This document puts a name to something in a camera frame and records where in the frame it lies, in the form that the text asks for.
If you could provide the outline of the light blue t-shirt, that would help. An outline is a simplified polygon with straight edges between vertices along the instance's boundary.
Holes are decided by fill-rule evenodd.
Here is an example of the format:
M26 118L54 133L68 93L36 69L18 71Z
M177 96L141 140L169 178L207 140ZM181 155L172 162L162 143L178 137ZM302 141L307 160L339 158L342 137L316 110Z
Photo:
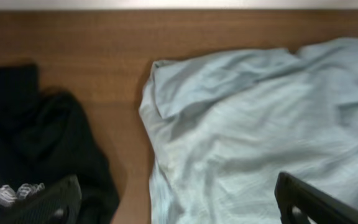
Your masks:
M152 223L278 223L289 172L358 209L358 39L152 64Z

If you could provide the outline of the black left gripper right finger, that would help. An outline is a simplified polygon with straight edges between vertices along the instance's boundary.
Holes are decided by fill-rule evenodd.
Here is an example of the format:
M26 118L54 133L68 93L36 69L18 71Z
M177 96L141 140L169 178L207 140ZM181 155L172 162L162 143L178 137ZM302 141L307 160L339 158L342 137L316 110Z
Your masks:
M282 224L358 224L358 210L287 172L278 175L275 198Z

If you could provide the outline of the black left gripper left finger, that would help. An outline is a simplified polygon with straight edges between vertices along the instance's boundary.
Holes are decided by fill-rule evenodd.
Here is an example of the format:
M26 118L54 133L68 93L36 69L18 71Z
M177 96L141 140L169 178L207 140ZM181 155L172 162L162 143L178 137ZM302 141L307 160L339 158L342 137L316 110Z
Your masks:
M0 204L0 224L76 223L81 198L77 176L69 175L8 207Z

